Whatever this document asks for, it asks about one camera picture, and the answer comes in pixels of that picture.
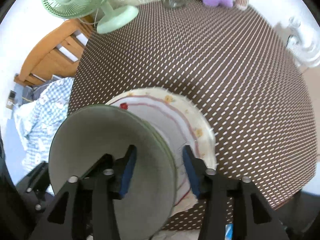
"electric fan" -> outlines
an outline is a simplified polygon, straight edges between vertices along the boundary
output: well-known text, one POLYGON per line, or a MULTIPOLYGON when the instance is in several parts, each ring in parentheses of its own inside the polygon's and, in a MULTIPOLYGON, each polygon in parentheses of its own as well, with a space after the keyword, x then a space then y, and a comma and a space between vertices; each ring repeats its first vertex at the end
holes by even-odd
POLYGON ((113 10, 107 0, 42 0, 52 15, 64 19, 80 18, 101 8, 105 16, 99 21, 98 33, 110 33, 132 21, 139 10, 134 6, 123 6, 113 10))
POLYGON ((320 64, 320 44, 313 28, 303 24, 297 17, 289 19, 292 35, 287 42, 287 49, 294 56, 296 65, 316 67, 320 64))

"green fan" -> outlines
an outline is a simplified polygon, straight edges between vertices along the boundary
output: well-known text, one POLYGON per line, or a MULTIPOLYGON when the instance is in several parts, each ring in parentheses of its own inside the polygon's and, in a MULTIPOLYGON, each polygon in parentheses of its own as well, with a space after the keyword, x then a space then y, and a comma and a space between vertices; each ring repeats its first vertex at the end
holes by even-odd
POLYGON ((107 0, 42 0, 43 6, 52 15, 64 19, 80 18, 101 8, 105 16, 97 25, 98 33, 110 33, 117 30, 139 13, 134 6, 123 6, 113 10, 107 0))

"fan stand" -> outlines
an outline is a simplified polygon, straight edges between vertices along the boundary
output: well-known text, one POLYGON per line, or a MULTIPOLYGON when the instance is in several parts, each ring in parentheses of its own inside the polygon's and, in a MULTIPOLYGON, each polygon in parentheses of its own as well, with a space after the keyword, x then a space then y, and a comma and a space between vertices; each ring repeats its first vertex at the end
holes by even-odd
POLYGON ((113 10, 107 1, 101 5, 101 9, 105 16, 99 21, 97 26, 97 32, 100 34, 110 33, 125 26, 139 13, 139 10, 131 5, 113 10))

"fan base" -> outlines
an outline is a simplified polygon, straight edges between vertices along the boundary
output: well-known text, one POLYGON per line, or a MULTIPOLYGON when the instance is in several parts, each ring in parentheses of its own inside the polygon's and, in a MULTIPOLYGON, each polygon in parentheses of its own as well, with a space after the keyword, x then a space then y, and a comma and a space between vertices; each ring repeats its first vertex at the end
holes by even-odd
POLYGON ((113 10, 112 16, 105 15, 98 23, 97 32, 100 34, 115 31, 131 22, 139 13, 139 10, 131 5, 113 10))

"metal screw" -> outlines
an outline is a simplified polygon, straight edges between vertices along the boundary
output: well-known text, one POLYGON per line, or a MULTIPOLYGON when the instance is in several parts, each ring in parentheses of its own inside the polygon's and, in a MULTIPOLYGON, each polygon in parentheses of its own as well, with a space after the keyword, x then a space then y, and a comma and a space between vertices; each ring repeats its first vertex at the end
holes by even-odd
POLYGON ((216 175, 217 174, 217 172, 214 169, 207 169, 205 171, 205 173, 207 173, 208 175, 216 175))
POLYGON ((37 210, 37 211, 40 211, 40 210, 41 210, 41 205, 37 204, 37 205, 36 205, 36 210, 37 210))
POLYGON ((244 183, 249 183, 249 182, 251 182, 251 179, 250 179, 249 177, 247 177, 247 176, 242 177, 241 180, 242 180, 244 183))
POLYGON ((77 181, 78 181, 78 177, 77 176, 71 176, 68 179, 68 182, 70 182, 70 183, 76 183, 77 181))
POLYGON ((104 175, 112 175, 114 173, 113 169, 105 169, 103 171, 103 174, 104 175))

